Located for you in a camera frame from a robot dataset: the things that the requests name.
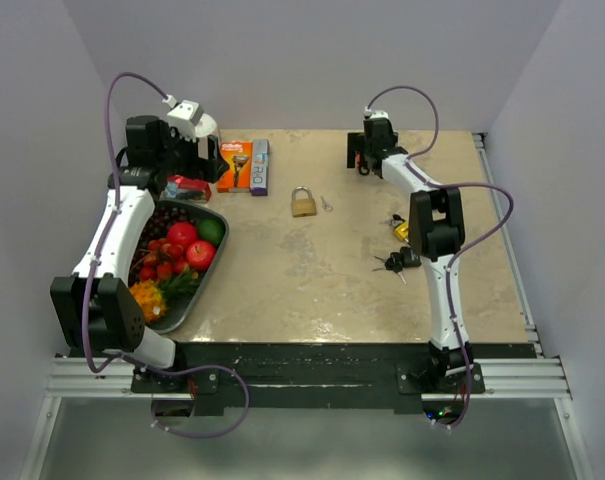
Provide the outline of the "yellow padlock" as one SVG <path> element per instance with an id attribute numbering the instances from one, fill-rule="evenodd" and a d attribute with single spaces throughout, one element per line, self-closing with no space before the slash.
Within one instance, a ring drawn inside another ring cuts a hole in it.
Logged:
<path id="1" fill-rule="evenodd" d="M 409 243 L 409 226 L 408 221 L 398 214 L 393 214 L 391 218 L 383 221 L 387 225 L 393 235 L 401 242 Z"/>

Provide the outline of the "orange padlock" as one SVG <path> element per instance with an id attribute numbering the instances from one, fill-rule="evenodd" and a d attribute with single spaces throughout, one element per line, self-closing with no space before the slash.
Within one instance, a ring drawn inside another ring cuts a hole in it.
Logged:
<path id="1" fill-rule="evenodd" d="M 357 152 L 355 154 L 355 164 L 360 175 L 368 176 L 370 174 L 368 160 L 363 153 Z"/>

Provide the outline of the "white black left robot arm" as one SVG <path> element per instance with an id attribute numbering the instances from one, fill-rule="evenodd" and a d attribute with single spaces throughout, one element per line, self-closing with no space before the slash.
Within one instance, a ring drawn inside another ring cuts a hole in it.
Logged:
<path id="1" fill-rule="evenodd" d="M 129 118 L 125 136 L 125 147 L 112 159 L 96 234 L 72 274 L 53 279 L 50 294 L 68 346 L 83 351 L 94 373 L 101 371 L 94 353 L 107 352 L 154 368 L 155 382 L 178 392 L 188 383 L 189 368 L 175 359 L 174 341 L 144 326 L 142 308 L 125 281 L 168 178 L 183 175 L 214 183 L 224 173 L 219 129 L 206 113 L 187 119 L 172 110 L 165 118 Z"/>

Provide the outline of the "small silver key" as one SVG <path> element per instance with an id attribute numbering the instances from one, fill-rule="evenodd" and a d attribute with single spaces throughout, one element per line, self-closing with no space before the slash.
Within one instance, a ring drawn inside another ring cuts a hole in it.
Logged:
<path id="1" fill-rule="evenodd" d="M 325 199 L 324 196 L 320 197 L 321 206 L 326 212 L 331 212 L 333 210 L 333 206 Z"/>

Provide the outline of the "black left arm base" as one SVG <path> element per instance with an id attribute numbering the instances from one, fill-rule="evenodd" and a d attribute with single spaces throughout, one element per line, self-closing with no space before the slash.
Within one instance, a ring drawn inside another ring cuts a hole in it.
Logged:
<path id="1" fill-rule="evenodd" d="M 132 391 L 137 394 L 185 394 L 181 401 L 157 400 L 153 406 L 161 417 L 221 417 L 227 406 L 224 390 L 237 385 L 234 371 L 228 367 L 201 361 L 191 356 L 191 344 L 177 343 L 173 363 L 167 367 L 135 362 Z"/>

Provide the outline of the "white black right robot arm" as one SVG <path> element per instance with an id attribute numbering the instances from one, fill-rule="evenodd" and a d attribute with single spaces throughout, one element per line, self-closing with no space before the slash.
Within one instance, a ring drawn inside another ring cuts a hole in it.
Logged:
<path id="1" fill-rule="evenodd" d="M 363 130 L 347 135 L 347 166 L 396 187 L 409 201 L 408 241 L 422 258 L 431 310 L 431 348 L 470 360 L 461 315 L 457 254 L 465 243 L 461 193 L 415 166 L 399 145 L 388 114 L 364 114 Z"/>

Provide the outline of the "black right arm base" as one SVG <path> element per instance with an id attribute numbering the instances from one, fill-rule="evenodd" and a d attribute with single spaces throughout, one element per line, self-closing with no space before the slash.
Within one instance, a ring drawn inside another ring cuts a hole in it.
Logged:
<path id="1" fill-rule="evenodd" d="M 439 350 L 431 343 L 426 351 L 396 364 L 398 390 L 404 395 L 438 394 L 444 400 L 422 401 L 427 419 L 452 425 L 464 416 L 473 394 L 486 391 L 481 367 L 474 362 L 472 347 Z"/>

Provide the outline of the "brass padlock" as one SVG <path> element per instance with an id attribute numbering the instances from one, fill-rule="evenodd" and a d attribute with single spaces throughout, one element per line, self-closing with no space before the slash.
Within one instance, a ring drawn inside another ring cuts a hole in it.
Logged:
<path id="1" fill-rule="evenodd" d="M 306 186 L 295 187 L 291 193 L 291 215 L 293 218 L 317 215 L 317 206 L 312 191 Z"/>

